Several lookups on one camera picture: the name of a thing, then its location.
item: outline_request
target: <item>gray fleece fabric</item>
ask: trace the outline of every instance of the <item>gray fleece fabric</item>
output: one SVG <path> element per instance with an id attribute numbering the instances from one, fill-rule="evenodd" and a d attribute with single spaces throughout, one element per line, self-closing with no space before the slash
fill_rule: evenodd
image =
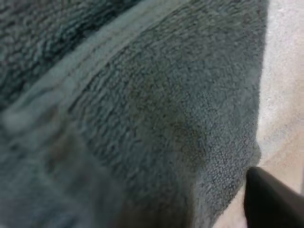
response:
<path id="1" fill-rule="evenodd" d="M 178 2 L 174 10 L 141 26 L 103 64 L 96 58 L 108 55 L 106 48 L 93 48 L 84 64 L 67 70 L 84 47 L 93 46 L 88 39 L 57 65 L 55 60 L 36 63 L 44 70 L 34 73 L 36 83 L 14 99 L 1 92 L 8 105 L 2 103 L 7 108 L 0 125 L 0 225 L 213 226 L 247 168 L 259 159 L 256 130 L 267 1 L 172 2 Z M 166 9 L 158 7 L 137 12 L 140 16 L 128 28 L 149 12 Z M 117 17 L 99 32 L 125 18 Z M 65 59 L 69 64 L 60 64 Z M 50 65 L 50 73 L 43 75 Z M 24 72 L 8 65 L 2 69 L 2 78 L 7 72 Z M 79 80 L 90 72 L 89 80 Z M 68 83 L 58 79 L 60 74 L 68 75 Z M 82 83 L 72 99 L 67 94 L 77 82 Z"/>

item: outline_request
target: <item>fleece texture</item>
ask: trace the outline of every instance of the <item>fleece texture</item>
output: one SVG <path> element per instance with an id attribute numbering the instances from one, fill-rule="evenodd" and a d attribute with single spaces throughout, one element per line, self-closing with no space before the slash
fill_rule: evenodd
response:
<path id="1" fill-rule="evenodd" d="M 134 6 L 3 112 L 3 225 L 209 228 L 228 206 L 260 156 L 267 1 L 172 2 Z"/>
<path id="2" fill-rule="evenodd" d="M 140 0 L 0 0 L 0 110 Z"/>

